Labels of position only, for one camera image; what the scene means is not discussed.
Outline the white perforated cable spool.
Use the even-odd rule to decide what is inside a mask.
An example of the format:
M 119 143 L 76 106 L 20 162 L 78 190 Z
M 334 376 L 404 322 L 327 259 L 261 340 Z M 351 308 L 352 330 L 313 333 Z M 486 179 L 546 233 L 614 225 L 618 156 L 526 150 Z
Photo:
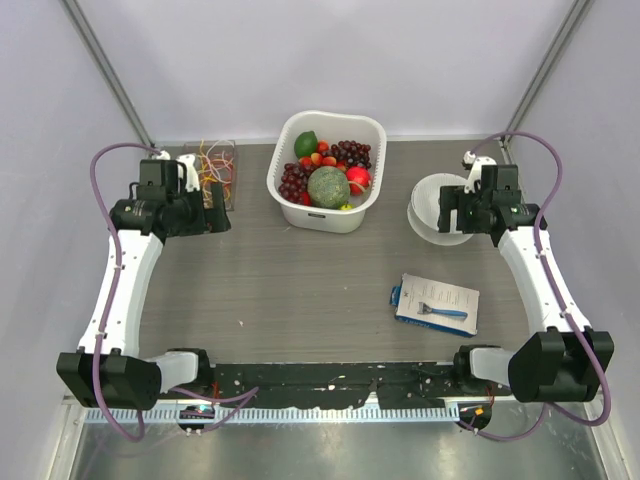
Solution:
M 414 232 L 427 242 L 439 246 L 456 246 L 470 240 L 472 234 L 459 231 L 440 233 L 438 218 L 442 186 L 463 186 L 466 180 L 451 173 L 437 173 L 420 180 L 413 188 L 407 207 L 407 218 Z

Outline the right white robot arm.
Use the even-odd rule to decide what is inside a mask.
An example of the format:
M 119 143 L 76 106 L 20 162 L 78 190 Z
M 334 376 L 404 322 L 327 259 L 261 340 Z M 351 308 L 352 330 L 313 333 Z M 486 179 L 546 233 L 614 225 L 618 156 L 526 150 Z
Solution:
M 514 165 L 478 160 L 468 179 L 437 189 L 440 235 L 486 234 L 514 277 L 530 337 L 515 352 L 463 346 L 451 380 L 472 395 L 487 381 L 530 402 L 589 402 L 614 353 L 611 335 L 596 331 L 575 304 L 551 250 L 547 224 L 536 204 L 524 202 Z

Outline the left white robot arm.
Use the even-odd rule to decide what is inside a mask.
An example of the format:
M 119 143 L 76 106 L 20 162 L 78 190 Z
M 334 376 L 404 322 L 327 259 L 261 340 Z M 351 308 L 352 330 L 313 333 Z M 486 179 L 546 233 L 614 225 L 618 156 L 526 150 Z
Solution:
M 198 349 L 178 348 L 148 360 L 139 356 L 139 331 L 148 286 L 170 238 L 230 229 L 223 187 L 205 179 L 193 154 L 140 163 L 127 199 L 109 213 L 109 256 L 89 325 L 56 371 L 88 408 L 146 411 L 171 388 L 205 397 L 213 375 Z

